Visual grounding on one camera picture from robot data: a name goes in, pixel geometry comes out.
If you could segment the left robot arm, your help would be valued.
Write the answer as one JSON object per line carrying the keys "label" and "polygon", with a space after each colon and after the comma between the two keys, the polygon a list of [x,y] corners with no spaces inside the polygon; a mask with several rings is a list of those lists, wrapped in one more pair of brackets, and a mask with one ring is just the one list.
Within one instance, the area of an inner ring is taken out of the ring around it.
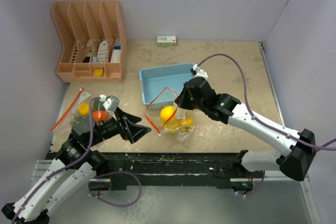
{"label": "left robot arm", "polygon": [[78,187],[109,171],[109,160],[90,148],[117,135],[134,144],[151,132],[140,121],[121,109],[100,123],[90,115],[75,117],[68,139],[45,173],[20,200],[2,207],[4,216],[13,223],[48,223],[52,211]]}

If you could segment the small yellow pear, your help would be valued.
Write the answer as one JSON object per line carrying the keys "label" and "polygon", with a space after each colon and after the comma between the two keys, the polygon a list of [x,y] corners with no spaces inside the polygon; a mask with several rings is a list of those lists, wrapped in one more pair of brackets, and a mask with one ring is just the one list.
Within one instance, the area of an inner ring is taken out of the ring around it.
{"label": "small yellow pear", "polygon": [[181,121],[182,131],[191,131],[194,128],[194,121],[192,117],[185,118]]}

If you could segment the yellow bell pepper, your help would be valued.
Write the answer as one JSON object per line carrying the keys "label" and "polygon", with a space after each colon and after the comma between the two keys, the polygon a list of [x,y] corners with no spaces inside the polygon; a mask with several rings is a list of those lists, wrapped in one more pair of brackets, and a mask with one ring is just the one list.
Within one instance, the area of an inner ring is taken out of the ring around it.
{"label": "yellow bell pepper", "polygon": [[177,134],[181,131],[181,128],[182,128],[182,125],[180,122],[173,121],[173,122],[167,122],[164,125],[163,130],[170,134]]}

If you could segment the small orange pumpkin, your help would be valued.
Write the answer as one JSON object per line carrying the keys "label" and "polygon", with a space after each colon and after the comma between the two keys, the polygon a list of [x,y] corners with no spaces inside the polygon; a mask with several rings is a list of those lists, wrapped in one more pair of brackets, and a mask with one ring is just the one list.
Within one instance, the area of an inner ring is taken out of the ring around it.
{"label": "small orange pumpkin", "polygon": [[103,110],[93,111],[92,118],[95,120],[97,124],[106,122],[111,118],[110,114]]}

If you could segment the clear zip bag orange zipper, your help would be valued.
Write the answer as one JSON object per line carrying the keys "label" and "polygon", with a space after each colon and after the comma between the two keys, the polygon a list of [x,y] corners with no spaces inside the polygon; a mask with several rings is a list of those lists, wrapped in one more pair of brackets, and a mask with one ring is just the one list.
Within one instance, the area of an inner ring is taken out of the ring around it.
{"label": "clear zip bag orange zipper", "polygon": [[88,119],[89,115],[93,117],[97,124],[111,119],[112,116],[104,108],[103,102],[100,100],[92,101],[93,97],[92,92],[80,88],[75,99],[51,128],[51,131],[53,133],[66,132],[70,126],[79,125],[81,119]]}

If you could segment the pale yellow pear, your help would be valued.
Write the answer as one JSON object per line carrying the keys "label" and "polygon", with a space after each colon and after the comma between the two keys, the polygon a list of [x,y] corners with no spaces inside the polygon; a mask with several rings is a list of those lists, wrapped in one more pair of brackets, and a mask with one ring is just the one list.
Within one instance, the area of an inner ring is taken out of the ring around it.
{"label": "pale yellow pear", "polygon": [[86,116],[89,114],[89,103],[83,102],[81,103],[78,108],[77,112],[79,116]]}

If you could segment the green orange fruit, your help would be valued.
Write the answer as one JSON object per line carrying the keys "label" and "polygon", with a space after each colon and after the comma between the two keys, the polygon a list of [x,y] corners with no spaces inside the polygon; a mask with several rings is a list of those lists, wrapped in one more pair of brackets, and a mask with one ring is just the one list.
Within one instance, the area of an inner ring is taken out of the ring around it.
{"label": "green orange fruit", "polygon": [[101,102],[99,100],[94,100],[91,104],[91,110],[92,110],[92,112],[94,112],[94,111],[104,111],[105,108],[103,106],[103,102]]}

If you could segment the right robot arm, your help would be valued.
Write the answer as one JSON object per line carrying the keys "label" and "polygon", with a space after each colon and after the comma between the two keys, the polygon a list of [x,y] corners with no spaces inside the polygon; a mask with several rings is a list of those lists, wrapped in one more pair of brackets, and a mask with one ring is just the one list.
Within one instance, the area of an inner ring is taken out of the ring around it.
{"label": "right robot arm", "polygon": [[198,109],[210,119],[244,130],[274,148],[265,152],[241,151],[233,166],[238,177],[260,170],[279,170],[293,180],[305,179],[316,155],[312,148],[315,144],[312,131],[298,132],[249,112],[239,99],[216,93],[202,77],[184,83],[175,103],[181,109]]}

